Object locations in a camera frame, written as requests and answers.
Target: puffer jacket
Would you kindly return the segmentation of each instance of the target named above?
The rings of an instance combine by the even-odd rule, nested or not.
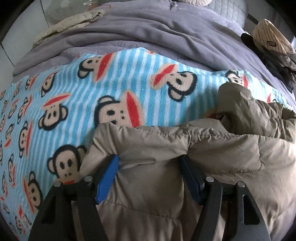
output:
[[[183,154],[220,182],[245,182],[272,240],[281,240],[296,213],[296,116],[278,103],[253,99],[234,83],[220,87],[217,111],[221,121],[97,127],[80,176],[93,174],[109,155],[119,156],[107,200],[97,206],[110,241],[190,240],[202,207],[182,180],[177,157]],[[220,216],[216,240],[224,224]]]

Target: blue striped blanket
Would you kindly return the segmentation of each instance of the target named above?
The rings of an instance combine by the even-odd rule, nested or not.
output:
[[[85,53],[12,84],[0,95],[0,211],[12,231],[27,240],[52,183],[74,182],[99,123],[174,126],[209,116],[227,81],[289,107],[247,71],[209,72],[144,48]]]

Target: gray blanket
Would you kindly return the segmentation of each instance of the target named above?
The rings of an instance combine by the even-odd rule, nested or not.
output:
[[[294,94],[266,69],[237,33],[226,27],[231,25],[230,20],[202,7],[183,6],[170,0],[114,3],[99,21],[65,31],[30,51],[15,66],[15,80],[67,64],[80,53],[105,54],[144,47],[205,70],[250,71],[281,91],[296,110]]]

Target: quilted fabric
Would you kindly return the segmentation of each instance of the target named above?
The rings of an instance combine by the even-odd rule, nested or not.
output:
[[[247,20],[248,5],[244,0],[212,0],[207,8],[233,19],[242,28]]]
[[[208,5],[212,0],[178,0],[178,1],[203,7]]]

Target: white wall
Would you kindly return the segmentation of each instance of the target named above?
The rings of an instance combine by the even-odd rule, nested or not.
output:
[[[258,21],[261,19],[268,19],[277,29],[290,41],[294,39],[294,35],[288,25],[278,12],[270,6],[265,0],[245,0],[249,7],[249,14],[256,18]],[[255,28],[255,24],[248,20],[245,25],[245,30],[250,34]]]
[[[41,1],[35,0],[14,22],[0,47],[0,92],[12,83],[14,65],[31,50],[37,35],[47,29]]]

